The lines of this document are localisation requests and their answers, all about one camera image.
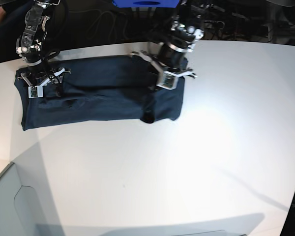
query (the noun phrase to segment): white table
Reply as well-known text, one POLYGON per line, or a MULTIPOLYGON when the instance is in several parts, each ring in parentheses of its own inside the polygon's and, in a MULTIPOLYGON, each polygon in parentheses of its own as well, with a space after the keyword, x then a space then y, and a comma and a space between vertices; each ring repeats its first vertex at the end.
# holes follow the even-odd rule
MULTIPOLYGON (((145 47, 76 49, 60 59, 145 47)), ((52 230, 280 234, 295 191, 295 47, 201 41, 188 57, 199 78, 187 79, 175 122, 89 121, 26 132, 13 85, 24 64, 0 64, 0 158, 14 161, 22 185, 35 188, 52 230)))

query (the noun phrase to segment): folded garment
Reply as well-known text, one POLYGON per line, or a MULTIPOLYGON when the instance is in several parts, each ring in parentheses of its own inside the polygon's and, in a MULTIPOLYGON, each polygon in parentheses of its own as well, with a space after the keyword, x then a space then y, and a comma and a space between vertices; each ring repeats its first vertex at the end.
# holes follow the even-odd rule
POLYGON ((27 68, 16 72, 14 85, 23 105, 23 130, 88 120, 140 119, 153 123, 176 120, 181 112, 184 78, 175 90, 151 89, 157 75, 139 57, 114 56, 51 63, 70 68, 62 82, 63 95, 56 86, 43 87, 44 96, 29 98, 28 85, 17 79, 27 68))

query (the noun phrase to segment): black cable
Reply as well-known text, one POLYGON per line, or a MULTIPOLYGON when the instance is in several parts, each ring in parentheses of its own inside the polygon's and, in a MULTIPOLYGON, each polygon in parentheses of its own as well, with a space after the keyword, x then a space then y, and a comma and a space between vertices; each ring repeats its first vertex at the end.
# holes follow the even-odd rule
POLYGON ((54 78, 57 80, 58 84, 56 84, 57 87, 59 87, 61 85, 60 83, 60 79, 57 75, 54 74, 54 72, 52 72, 52 75, 54 76, 54 78))
POLYGON ((111 13, 115 14, 116 18, 117 18, 117 16, 122 16, 122 17, 125 18, 126 22, 125 22, 123 30, 122 30, 122 36, 123 36, 123 38, 125 40, 130 40, 130 38, 126 35, 126 29, 127 29, 128 23, 129 23, 129 20, 127 18, 126 13, 124 13, 124 12, 116 12, 116 11, 112 11, 112 10, 111 10, 111 13))
MULTIPOLYGON (((222 40, 224 40, 224 41, 228 41, 229 39, 235 39, 235 37, 234 37, 234 34, 231 34, 231 35, 229 35, 229 36, 226 36, 225 38, 223 38, 222 40)), ((249 41, 249 39, 247 38, 247 36, 245 36, 245 35, 237 35, 237 37, 236 38, 241 38, 241 39, 244 39, 244 40, 247 40, 247 41, 249 41)))
POLYGON ((51 60, 60 54, 60 49, 51 49, 46 54, 43 60, 51 60))
POLYGON ((113 25, 112 25, 110 33, 108 35, 108 40, 109 40, 109 43, 111 43, 111 36, 112 36, 113 32, 115 32, 115 40, 113 42, 113 44, 114 44, 116 42, 116 40, 117 40, 117 33, 116 33, 116 29, 115 29, 115 27, 116 27, 116 16, 113 14, 113 12, 111 12, 111 11, 102 12, 100 9, 88 9, 88 10, 83 10, 83 11, 69 11, 69 13, 81 14, 81 13, 87 13, 87 12, 92 12, 92 11, 98 12, 99 16, 95 19, 95 21, 91 24, 91 26, 86 30, 86 39, 87 40, 92 40, 92 39, 94 39, 96 37, 103 15, 104 14, 109 14, 109 15, 111 15, 111 17, 113 19, 113 25))
POLYGON ((140 19, 140 8, 136 7, 137 18, 140 19))
POLYGON ((216 29, 216 30, 214 31, 214 34, 212 35, 212 38, 211 38, 210 40, 213 40, 213 38, 216 36, 216 34, 218 33, 218 31, 219 31, 219 29, 216 29))
MULTIPOLYGON (((238 14, 238 6, 235 4, 236 14, 238 14)), ((236 17, 236 29, 234 32, 234 40, 237 41, 237 32, 238 32, 238 24, 239 24, 239 18, 236 17)))
MULTIPOLYGON (((54 82, 54 81, 52 80, 52 78, 50 77, 50 74, 47 73, 46 63, 48 63, 48 61, 44 61, 46 58, 48 58, 48 55, 45 56, 45 57, 43 57, 42 55, 40 55, 40 59, 41 59, 41 61, 42 61, 42 65, 43 65, 43 70, 44 70, 45 74, 48 76, 50 82, 51 82, 53 85, 56 85, 55 82, 54 82)), ((58 85, 59 85, 59 84, 60 84, 60 80, 59 80, 59 78, 58 78, 54 73, 53 73, 53 76, 54 76, 54 78, 57 80, 58 85)))
POLYGON ((66 0, 61 0, 63 7, 64 7, 64 19, 63 19, 63 23, 60 27, 60 29, 58 30, 56 36, 54 37, 54 40, 56 40, 57 38, 59 38, 59 36, 62 34, 63 30, 65 29, 67 22, 68 22, 68 15, 69 15, 69 8, 68 8, 68 4, 66 0))
MULTIPOLYGON (((272 29, 268 31, 268 33, 267 33, 268 36, 269 36, 269 34, 270 34, 273 30, 274 30, 274 27, 272 27, 272 29)), ((272 42, 272 41, 273 41, 273 35, 272 35, 271 39, 269 39, 269 38, 267 39, 267 43, 270 43, 270 42, 272 42)))
POLYGON ((149 8, 147 9, 147 18, 148 18, 148 19, 150 18, 151 11, 152 11, 152 7, 149 7, 149 8))
POLYGON ((219 36, 219 40, 223 39, 224 36, 224 28, 221 30, 221 36, 219 36))

